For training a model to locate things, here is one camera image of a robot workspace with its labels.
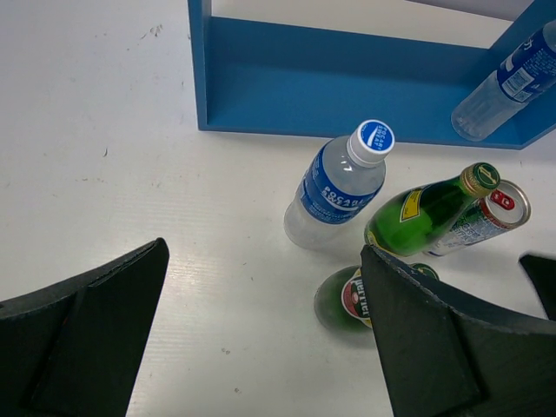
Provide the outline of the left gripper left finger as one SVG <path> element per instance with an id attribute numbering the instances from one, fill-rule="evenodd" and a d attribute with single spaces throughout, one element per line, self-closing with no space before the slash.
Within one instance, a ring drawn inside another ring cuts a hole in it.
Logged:
<path id="1" fill-rule="evenodd" d="M 169 264 L 157 238 L 1 303 L 3 416 L 124 416 Z"/>

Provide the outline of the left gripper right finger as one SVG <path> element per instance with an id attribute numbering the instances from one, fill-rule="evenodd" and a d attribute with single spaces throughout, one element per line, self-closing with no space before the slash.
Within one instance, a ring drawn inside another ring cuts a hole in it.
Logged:
<path id="1" fill-rule="evenodd" d="M 396 416 L 552 416 L 555 321 L 484 301 L 374 246 L 361 273 Z"/>

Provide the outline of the green glass bottle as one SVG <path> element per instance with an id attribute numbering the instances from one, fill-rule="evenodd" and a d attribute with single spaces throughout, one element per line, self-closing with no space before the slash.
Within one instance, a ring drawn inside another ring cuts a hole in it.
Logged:
<path id="1" fill-rule="evenodd" d="M 372 330 L 361 267 L 350 266 L 330 275 L 317 289 L 314 312 L 327 330 L 339 335 Z"/>
<path id="2" fill-rule="evenodd" d="M 365 227 L 365 243 L 398 257 L 418 254 L 499 185 L 499 171 L 487 162 L 476 162 L 454 178 L 404 191 L 373 214 Z"/>

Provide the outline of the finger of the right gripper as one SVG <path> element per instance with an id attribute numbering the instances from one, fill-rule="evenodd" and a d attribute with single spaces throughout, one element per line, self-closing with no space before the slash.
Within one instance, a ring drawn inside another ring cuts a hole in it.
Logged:
<path id="1" fill-rule="evenodd" d="M 519 259 L 533 284 L 547 317 L 555 321 L 556 317 L 556 261 L 542 255 L 526 254 Z"/>

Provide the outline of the Pocari Sweat plastic bottle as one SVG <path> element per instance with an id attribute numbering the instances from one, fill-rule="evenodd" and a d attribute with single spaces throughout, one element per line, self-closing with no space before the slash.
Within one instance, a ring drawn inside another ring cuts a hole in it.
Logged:
<path id="1" fill-rule="evenodd" d="M 530 35 L 452 112 L 461 137 L 480 142 L 555 84 L 555 22 Z"/>
<path id="2" fill-rule="evenodd" d="M 395 135 L 383 121 L 370 119 L 353 133 L 324 144 L 304 173 L 284 215 L 291 242 L 314 249 L 332 240 L 381 191 L 386 157 Z"/>

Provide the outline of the Red Bull can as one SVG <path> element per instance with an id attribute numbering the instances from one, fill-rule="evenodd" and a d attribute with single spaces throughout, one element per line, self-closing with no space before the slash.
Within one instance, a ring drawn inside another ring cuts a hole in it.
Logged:
<path id="1" fill-rule="evenodd" d="M 442 257 L 505 234 L 527 223 L 531 211 L 523 189 L 501 180 L 496 190 L 470 206 L 425 254 Z"/>

